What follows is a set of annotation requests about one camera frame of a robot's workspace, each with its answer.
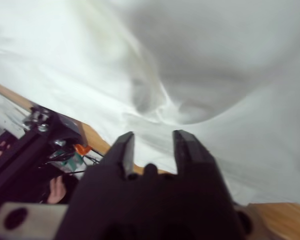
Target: wooden table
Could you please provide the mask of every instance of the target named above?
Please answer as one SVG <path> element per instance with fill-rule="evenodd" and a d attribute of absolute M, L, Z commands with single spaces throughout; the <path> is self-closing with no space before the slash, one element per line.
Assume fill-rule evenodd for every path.
<path fill-rule="evenodd" d="M 29 110 L 32 103 L 24 97 L 0 85 L 0 94 L 12 102 Z M 89 125 L 76 121 L 82 137 L 95 150 L 105 154 L 110 145 Z M 134 165 L 134 171 L 142 174 L 143 168 Z M 287 240 L 300 240 L 300 205 L 295 203 L 253 204 L 265 220 L 269 228 Z"/>

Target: white fabric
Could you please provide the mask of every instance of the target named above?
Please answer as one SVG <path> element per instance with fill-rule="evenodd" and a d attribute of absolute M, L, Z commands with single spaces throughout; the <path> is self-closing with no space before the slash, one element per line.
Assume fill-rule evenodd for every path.
<path fill-rule="evenodd" d="M 0 0 L 0 84 L 136 133 L 134 161 L 176 171 L 184 129 L 240 203 L 300 203 L 300 0 Z"/>

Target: black wire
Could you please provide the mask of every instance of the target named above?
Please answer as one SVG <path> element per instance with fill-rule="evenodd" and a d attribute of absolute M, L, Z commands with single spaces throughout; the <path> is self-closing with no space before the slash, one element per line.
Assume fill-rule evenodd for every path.
<path fill-rule="evenodd" d="M 96 154 L 99 154 L 101 157 L 104 157 L 103 154 L 101 154 L 99 151 L 92 149 L 92 151 L 94 151 Z"/>
<path fill-rule="evenodd" d="M 87 159 L 89 159 L 90 161 L 92 161 L 94 164 L 96 164 L 96 163 L 100 163 L 100 161 L 99 161 L 99 160 L 97 160 L 97 159 L 94 159 L 93 157 L 90 157 L 90 156 L 87 156 L 87 155 L 85 155 L 84 157 L 86 157 Z"/>
<path fill-rule="evenodd" d="M 86 161 L 83 157 L 82 157 L 82 161 L 83 161 L 84 165 L 86 165 L 88 167 L 88 164 L 86 163 Z"/>
<path fill-rule="evenodd" d="M 68 175 L 68 174 L 80 174 L 80 173 L 84 173 L 84 171 L 72 171 L 72 172 L 65 172 L 63 175 Z"/>

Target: bolt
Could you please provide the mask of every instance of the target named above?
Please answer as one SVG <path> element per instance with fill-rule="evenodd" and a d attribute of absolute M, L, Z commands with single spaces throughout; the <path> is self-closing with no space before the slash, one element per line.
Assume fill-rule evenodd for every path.
<path fill-rule="evenodd" d="M 57 140 L 54 140 L 54 144 L 59 145 L 60 147 L 63 147 L 64 145 L 66 145 L 66 141 L 57 139 Z"/>
<path fill-rule="evenodd" d="M 49 127 L 49 125 L 44 123 L 44 124 L 41 124 L 40 126 L 38 126 L 38 130 L 40 132 L 46 132 L 46 131 L 48 131 L 48 127 Z"/>

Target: cable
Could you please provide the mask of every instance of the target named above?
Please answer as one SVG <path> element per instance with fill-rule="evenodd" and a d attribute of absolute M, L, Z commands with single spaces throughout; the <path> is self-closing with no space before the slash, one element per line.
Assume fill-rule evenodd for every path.
<path fill-rule="evenodd" d="M 63 175 L 69 175 L 69 174 L 80 174 L 80 173 L 84 173 L 84 171 L 72 171 L 72 172 L 65 172 Z"/>

